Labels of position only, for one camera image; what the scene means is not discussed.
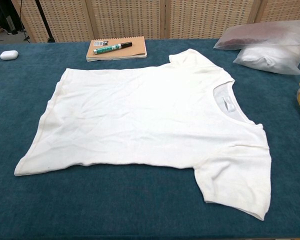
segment teal tablecloth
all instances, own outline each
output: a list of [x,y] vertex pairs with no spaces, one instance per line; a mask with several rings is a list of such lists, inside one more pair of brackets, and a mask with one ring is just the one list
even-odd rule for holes
[[[215,42],[148,40],[147,58],[96,62],[86,62],[87,42],[0,45],[19,52],[0,60],[0,239],[300,237],[300,76],[234,64],[238,51],[214,50]],[[264,126],[272,156],[265,221],[204,203],[192,169],[94,165],[14,176],[66,68],[159,66],[189,48],[232,75],[242,110]]]

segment neckline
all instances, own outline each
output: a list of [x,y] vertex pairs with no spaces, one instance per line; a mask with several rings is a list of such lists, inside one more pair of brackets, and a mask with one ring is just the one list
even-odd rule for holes
[[[261,124],[256,124],[254,121],[250,120],[246,115],[245,113],[242,111],[241,107],[239,106],[238,102],[237,102],[237,99],[236,99],[236,96],[234,94],[234,91],[232,89],[232,86],[233,84],[235,83],[235,80],[232,80],[232,81],[226,81],[226,82],[223,82],[223,83],[219,83],[217,85],[213,85],[212,88],[210,89],[209,91],[209,97],[210,97],[210,100],[212,101],[212,104],[214,105],[214,107],[216,108],[216,111],[218,113],[218,115],[220,115],[222,118],[224,119],[227,119],[235,124],[240,124],[240,125],[244,125],[244,126],[248,126],[248,127],[258,127],[260,126]],[[221,86],[222,84],[226,84],[226,88],[227,88],[227,92],[228,92],[228,95],[229,97],[231,98],[232,100],[232,103],[234,104],[235,106],[235,109],[236,111],[240,114],[240,116],[243,118],[243,121],[241,120],[237,120],[237,119],[234,119],[228,115],[226,115],[221,109],[220,107],[218,106],[217,102],[216,102],[216,99],[214,97],[214,90]]]

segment floor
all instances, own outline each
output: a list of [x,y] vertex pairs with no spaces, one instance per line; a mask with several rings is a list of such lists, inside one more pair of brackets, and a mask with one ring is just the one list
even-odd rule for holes
[[24,39],[25,35],[23,32],[18,32],[15,35],[7,34],[6,31],[0,32],[0,44],[27,44],[28,42],[24,41]]

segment white bag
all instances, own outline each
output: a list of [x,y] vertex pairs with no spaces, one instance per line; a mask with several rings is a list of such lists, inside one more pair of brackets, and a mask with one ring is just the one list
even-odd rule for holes
[[250,45],[233,62],[277,74],[300,75],[300,45]]
[[300,20],[232,26],[213,48],[238,50],[250,45],[300,45]]

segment notebook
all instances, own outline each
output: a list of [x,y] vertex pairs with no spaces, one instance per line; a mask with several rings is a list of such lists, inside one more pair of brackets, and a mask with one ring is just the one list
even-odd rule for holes
[[[122,48],[119,50],[109,51],[101,54],[94,54],[94,49],[104,48],[115,44],[122,44],[132,42],[132,46]],[[147,56],[145,37],[123,37],[123,38],[104,38],[96,39],[90,42],[86,60],[88,62],[97,60],[117,60],[117,59],[131,59],[131,58],[145,58]]]

